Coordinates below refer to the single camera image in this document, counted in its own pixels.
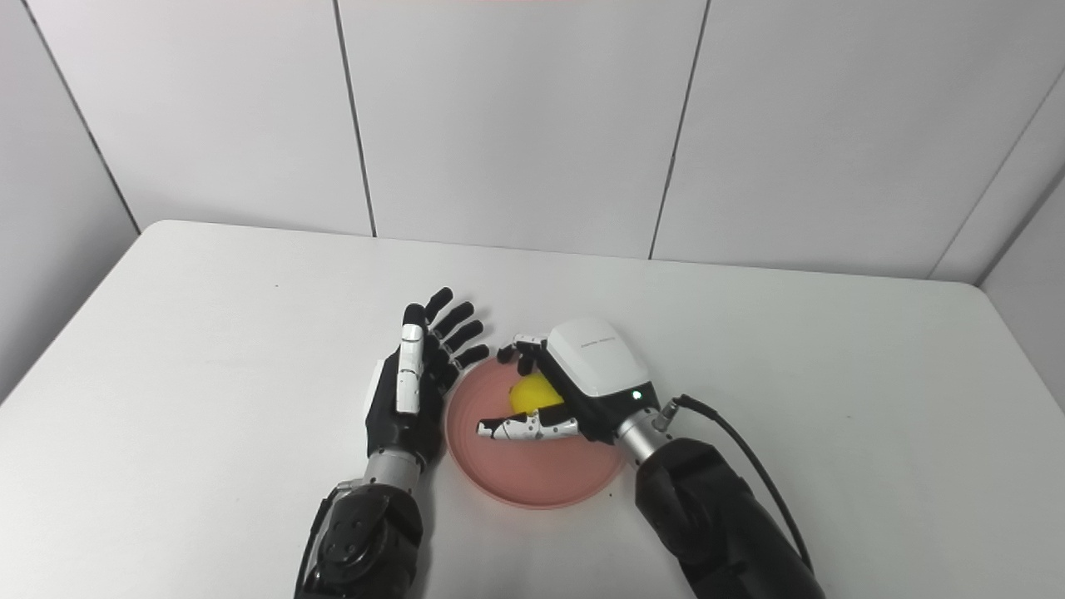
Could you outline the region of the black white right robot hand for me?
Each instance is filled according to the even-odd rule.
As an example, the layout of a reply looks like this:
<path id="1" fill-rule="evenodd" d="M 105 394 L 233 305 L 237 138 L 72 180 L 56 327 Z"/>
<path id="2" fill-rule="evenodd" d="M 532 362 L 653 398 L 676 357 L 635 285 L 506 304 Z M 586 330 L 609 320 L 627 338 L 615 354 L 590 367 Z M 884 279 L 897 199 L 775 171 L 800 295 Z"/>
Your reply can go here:
<path id="1" fill-rule="evenodd" d="M 536 406 L 480 420 L 476 433 L 484 438 L 532 441 L 583 436 L 594 443 L 615 444 L 636 416 L 659 409 L 646 365 L 604 319 L 572 319 L 545 338 L 517 336 L 499 349 L 496 360 L 517 365 L 513 391 L 540 394 Z"/>

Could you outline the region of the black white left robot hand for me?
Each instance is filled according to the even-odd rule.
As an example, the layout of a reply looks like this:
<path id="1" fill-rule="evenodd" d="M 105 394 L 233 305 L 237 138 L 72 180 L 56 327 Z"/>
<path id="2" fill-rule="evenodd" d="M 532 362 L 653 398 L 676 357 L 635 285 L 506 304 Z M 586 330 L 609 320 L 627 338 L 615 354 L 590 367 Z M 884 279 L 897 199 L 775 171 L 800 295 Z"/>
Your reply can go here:
<path id="1" fill-rule="evenodd" d="M 453 290 L 443 287 L 428 304 L 408 304 L 404 325 L 416 325 L 424 334 L 419 382 L 419 411 L 399 412 L 397 383 L 402 349 L 384 358 L 368 416 L 368 457 L 384 450 L 414 455 L 419 466 L 435 462 L 443 443 L 444 399 L 460 376 L 489 357 L 487 345 L 464 349 L 484 331 L 484 322 L 474 317 L 471 302 L 455 304 Z"/>

